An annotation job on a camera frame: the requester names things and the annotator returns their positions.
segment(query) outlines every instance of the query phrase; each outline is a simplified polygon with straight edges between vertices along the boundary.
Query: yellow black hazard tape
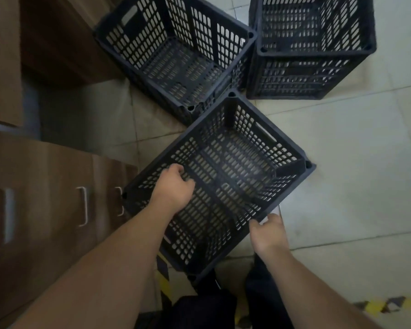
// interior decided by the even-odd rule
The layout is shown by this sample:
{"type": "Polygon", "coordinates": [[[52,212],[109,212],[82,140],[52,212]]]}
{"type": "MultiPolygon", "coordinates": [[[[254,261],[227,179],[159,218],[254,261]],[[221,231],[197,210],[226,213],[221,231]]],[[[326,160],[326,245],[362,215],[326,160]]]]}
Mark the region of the yellow black hazard tape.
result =
{"type": "Polygon", "coordinates": [[[354,303],[361,311],[371,315],[395,313],[402,309],[411,309],[410,297],[394,297],[386,300],[366,300],[354,303]]]}
{"type": "Polygon", "coordinates": [[[160,285],[161,305],[163,309],[172,307],[168,262],[161,254],[157,254],[157,279],[160,285]]]}

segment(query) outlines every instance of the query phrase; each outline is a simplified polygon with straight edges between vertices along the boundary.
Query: black plastic crate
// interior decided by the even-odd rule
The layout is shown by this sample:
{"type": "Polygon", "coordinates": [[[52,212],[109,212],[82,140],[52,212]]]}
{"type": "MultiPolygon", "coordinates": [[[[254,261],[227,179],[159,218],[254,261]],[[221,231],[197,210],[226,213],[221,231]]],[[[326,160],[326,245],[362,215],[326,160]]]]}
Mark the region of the black plastic crate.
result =
{"type": "Polygon", "coordinates": [[[256,37],[204,0],[123,0],[95,29],[126,76],[185,125],[245,88],[256,37]]]}
{"type": "Polygon", "coordinates": [[[285,199],[315,165],[237,91],[230,90],[124,190],[135,216],[149,202],[161,171],[184,166],[193,198],[170,222],[160,250],[176,270],[199,281],[285,199]]]}
{"type": "Polygon", "coordinates": [[[251,0],[250,99],[322,99],[376,51],[373,0],[251,0]]]}

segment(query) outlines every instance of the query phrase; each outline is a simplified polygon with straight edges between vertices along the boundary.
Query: black pants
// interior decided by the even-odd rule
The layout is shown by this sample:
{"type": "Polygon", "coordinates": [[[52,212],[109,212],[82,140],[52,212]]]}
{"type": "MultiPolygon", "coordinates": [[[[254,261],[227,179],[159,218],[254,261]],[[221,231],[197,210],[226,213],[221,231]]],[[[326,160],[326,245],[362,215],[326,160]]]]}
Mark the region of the black pants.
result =
{"type": "MultiPolygon", "coordinates": [[[[245,291],[253,329],[293,329],[290,318],[266,265],[256,255],[249,272],[245,291]]],[[[227,290],[216,293],[186,296],[165,311],[159,329],[233,329],[236,297],[227,290]]]]}

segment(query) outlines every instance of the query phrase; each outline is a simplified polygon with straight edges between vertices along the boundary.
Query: hand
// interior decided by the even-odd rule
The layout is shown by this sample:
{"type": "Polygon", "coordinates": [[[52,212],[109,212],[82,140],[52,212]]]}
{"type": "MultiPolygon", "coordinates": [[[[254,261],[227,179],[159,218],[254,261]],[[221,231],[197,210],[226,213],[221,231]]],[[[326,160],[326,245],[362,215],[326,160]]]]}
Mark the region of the hand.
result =
{"type": "Polygon", "coordinates": [[[183,209],[192,199],[195,181],[192,179],[184,181],[180,173],[184,167],[172,164],[161,172],[149,204],[164,206],[173,216],[183,209]]]}
{"type": "Polygon", "coordinates": [[[254,251],[267,262],[271,255],[290,253],[283,219],[276,214],[269,214],[268,221],[260,225],[258,221],[250,221],[250,238],[254,251]]]}

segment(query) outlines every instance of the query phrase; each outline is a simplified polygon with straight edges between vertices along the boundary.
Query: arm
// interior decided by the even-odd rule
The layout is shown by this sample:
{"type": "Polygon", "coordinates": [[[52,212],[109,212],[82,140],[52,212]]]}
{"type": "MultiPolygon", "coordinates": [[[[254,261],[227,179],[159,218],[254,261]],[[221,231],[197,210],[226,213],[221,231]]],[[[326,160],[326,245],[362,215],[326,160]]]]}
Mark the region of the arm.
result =
{"type": "Polygon", "coordinates": [[[149,205],[82,257],[15,323],[20,328],[132,328],[164,231],[192,198],[182,166],[161,173],[149,205]]]}
{"type": "Polygon", "coordinates": [[[269,214],[263,226],[250,221],[250,236],[296,329],[380,328],[292,256],[281,216],[269,214]]]}

